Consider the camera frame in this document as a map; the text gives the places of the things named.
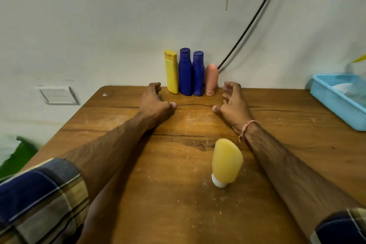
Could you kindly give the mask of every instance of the green object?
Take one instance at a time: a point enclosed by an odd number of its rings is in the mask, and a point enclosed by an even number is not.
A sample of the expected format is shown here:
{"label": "green object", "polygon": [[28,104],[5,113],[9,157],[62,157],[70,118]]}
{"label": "green object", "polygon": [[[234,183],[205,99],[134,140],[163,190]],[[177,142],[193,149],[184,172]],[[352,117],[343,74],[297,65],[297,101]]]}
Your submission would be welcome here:
{"label": "green object", "polygon": [[1,178],[11,176],[19,172],[25,164],[38,152],[38,149],[28,141],[21,137],[16,138],[21,141],[19,146],[9,159],[5,160],[0,166],[0,180]]}

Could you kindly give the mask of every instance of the white bottle cap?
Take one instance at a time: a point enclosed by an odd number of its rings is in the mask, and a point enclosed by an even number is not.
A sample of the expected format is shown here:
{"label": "white bottle cap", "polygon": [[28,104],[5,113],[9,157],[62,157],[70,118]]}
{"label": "white bottle cap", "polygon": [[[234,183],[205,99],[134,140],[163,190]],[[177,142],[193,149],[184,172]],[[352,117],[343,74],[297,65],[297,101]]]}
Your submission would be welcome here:
{"label": "white bottle cap", "polygon": [[226,183],[226,182],[220,182],[220,181],[218,181],[216,179],[216,177],[213,175],[213,173],[212,173],[211,177],[212,177],[213,184],[216,185],[219,188],[225,188],[228,185],[228,183]]}

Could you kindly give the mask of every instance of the pink bottle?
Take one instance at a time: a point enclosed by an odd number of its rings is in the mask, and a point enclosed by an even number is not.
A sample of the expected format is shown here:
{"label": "pink bottle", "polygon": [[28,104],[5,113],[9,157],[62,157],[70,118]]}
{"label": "pink bottle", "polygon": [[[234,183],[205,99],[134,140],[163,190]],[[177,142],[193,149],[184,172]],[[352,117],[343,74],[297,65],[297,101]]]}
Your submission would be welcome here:
{"label": "pink bottle", "polygon": [[213,96],[217,87],[218,69],[215,64],[206,67],[206,96]]}

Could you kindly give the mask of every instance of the plaid shirt sleeve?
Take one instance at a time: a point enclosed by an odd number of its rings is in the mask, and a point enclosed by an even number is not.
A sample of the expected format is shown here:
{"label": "plaid shirt sleeve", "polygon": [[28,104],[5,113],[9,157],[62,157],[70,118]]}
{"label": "plaid shirt sleeve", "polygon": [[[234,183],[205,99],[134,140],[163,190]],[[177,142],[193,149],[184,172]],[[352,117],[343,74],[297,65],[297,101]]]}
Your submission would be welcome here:
{"label": "plaid shirt sleeve", "polygon": [[79,170],[51,159],[0,184],[0,244],[62,243],[81,230],[88,209]]}
{"label": "plaid shirt sleeve", "polygon": [[333,213],[318,225],[312,244],[365,244],[366,209],[347,209]]}

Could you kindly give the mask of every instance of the pink string bracelet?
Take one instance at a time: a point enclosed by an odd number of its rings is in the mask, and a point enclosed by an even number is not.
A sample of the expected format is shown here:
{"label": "pink string bracelet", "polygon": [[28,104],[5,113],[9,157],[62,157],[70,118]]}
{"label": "pink string bracelet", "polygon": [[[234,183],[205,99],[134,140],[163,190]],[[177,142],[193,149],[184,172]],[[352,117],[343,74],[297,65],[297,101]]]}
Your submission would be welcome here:
{"label": "pink string bracelet", "polygon": [[240,137],[242,137],[243,139],[245,139],[245,138],[244,138],[244,132],[245,132],[245,130],[247,129],[248,125],[250,125],[252,122],[257,122],[257,121],[256,121],[256,120],[251,120],[251,121],[247,122],[247,123],[243,126],[242,133],[239,135],[239,143],[240,143],[240,144],[241,144],[241,142],[240,142]]}

